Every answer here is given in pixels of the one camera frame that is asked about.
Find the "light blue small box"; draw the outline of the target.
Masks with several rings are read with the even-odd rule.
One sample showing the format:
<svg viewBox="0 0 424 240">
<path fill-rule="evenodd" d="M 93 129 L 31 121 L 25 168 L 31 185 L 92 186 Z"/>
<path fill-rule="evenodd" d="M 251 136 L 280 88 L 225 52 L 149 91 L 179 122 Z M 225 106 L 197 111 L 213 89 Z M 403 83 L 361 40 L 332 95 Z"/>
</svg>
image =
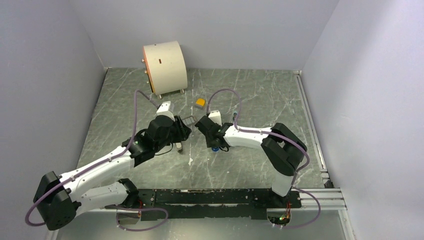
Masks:
<svg viewBox="0 0 424 240">
<path fill-rule="evenodd" d="M 234 111 L 233 114 L 232 114 L 232 122 L 236 121 L 237 116 L 238 116 L 238 112 Z"/>
</svg>

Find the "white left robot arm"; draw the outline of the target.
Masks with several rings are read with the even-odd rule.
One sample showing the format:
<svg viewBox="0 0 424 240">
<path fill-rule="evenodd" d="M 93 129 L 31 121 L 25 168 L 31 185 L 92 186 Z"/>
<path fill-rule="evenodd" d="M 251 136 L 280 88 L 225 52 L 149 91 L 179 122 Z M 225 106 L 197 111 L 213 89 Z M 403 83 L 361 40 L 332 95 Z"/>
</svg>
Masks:
<svg viewBox="0 0 424 240">
<path fill-rule="evenodd" d="M 153 159 L 166 146 L 186 141 L 191 132 L 180 116 L 157 115 L 147 128 L 133 131 L 130 138 L 109 154 L 70 172 L 46 173 L 25 216 L 26 224 L 46 226 L 54 231 L 93 209 L 109 205 L 134 207 L 139 191 L 128 178 L 107 186 L 99 184 Z"/>
</svg>

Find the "beige brown small box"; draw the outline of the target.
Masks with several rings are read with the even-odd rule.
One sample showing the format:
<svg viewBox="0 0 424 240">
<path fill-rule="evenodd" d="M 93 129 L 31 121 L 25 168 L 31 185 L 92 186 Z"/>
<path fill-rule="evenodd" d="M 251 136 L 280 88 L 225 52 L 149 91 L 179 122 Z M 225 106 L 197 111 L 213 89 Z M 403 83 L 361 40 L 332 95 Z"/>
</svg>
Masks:
<svg viewBox="0 0 424 240">
<path fill-rule="evenodd" d="M 179 154 L 182 154 L 183 153 L 183 146 L 182 146 L 182 143 L 181 142 L 177 142 L 176 144 L 175 144 L 175 146 L 176 146 L 176 149 L 177 149 L 177 152 L 179 153 Z"/>
</svg>

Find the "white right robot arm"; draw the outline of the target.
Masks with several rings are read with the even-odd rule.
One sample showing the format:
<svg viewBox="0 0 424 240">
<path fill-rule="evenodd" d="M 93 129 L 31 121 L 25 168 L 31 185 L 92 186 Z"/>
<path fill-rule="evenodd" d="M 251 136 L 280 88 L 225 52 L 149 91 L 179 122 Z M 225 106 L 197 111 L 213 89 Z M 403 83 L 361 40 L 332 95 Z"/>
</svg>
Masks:
<svg viewBox="0 0 424 240">
<path fill-rule="evenodd" d="M 247 147 L 262 151 L 276 172 L 270 202 L 275 207 L 288 202 L 300 164 L 309 156 L 306 145 L 287 126 L 279 122 L 265 128 L 242 127 L 235 121 L 219 124 L 205 115 L 195 127 L 205 136 L 208 148 Z"/>
</svg>

